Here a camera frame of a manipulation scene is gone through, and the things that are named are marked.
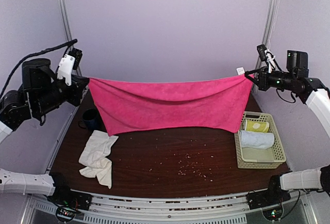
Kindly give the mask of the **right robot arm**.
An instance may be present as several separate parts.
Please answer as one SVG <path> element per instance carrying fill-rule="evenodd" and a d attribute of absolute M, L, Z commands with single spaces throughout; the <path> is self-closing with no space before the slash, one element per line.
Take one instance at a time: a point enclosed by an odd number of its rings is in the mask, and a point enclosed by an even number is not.
<path fill-rule="evenodd" d="M 291 96 L 299 98 L 317 117 L 326 133 L 329 133 L 329 88 L 318 78 L 309 77 L 308 54 L 302 51 L 287 51 L 287 70 L 278 65 L 273 53 L 261 44 L 257 52 L 266 66 L 246 71 L 244 76 L 258 90 L 288 90 Z M 307 169 L 273 176 L 265 191 L 264 199 L 275 204 L 289 190 L 315 190 L 329 193 L 329 166 Z"/>

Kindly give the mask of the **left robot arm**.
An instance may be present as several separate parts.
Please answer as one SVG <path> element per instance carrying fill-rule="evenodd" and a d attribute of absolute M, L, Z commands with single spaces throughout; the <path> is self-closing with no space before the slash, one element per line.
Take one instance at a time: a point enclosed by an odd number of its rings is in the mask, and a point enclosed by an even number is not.
<path fill-rule="evenodd" d="M 79 106 L 89 83 L 86 77 L 74 75 L 78 60 L 65 54 L 57 72 L 46 58 L 22 63 L 22 85 L 1 98 L 1 141 L 26 120 L 35 118 L 43 125 L 46 115 L 68 102 Z M 49 174 L 26 174 L 1 169 L 1 193 L 39 194 L 52 196 L 62 205 L 70 205 L 74 194 Z"/>

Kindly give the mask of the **pink towel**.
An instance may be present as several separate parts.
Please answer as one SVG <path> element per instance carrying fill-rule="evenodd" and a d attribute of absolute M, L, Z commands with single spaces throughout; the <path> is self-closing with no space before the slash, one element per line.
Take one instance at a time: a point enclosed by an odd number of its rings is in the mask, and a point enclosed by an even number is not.
<path fill-rule="evenodd" d="M 89 82 L 109 135 L 195 126 L 235 133 L 251 87 L 243 75 L 185 83 Z"/>

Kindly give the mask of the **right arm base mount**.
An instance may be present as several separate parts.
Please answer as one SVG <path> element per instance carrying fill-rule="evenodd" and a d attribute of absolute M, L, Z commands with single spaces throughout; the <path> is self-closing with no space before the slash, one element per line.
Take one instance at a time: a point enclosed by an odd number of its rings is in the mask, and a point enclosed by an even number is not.
<path fill-rule="evenodd" d="M 271 222 L 280 221 L 284 217 L 283 203 L 291 199 L 288 191 L 261 190 L 250 191 L 246 195 L 250 210 L 261 209 L 263 217 Z"/>

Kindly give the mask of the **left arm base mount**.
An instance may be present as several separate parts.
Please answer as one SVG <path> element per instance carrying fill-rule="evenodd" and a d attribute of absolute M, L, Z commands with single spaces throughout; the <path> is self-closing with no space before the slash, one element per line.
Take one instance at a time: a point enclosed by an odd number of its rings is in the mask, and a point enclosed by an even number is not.
<path fill-rule="evenodd" d="M 92 201 L 91 194 L 68 188 L 57 188 L 53 195 L 46 198 L 55 205 L 55 217 L 60 223 L 68 223 L 81 215 L 82 211 L 88 211 Z"/>

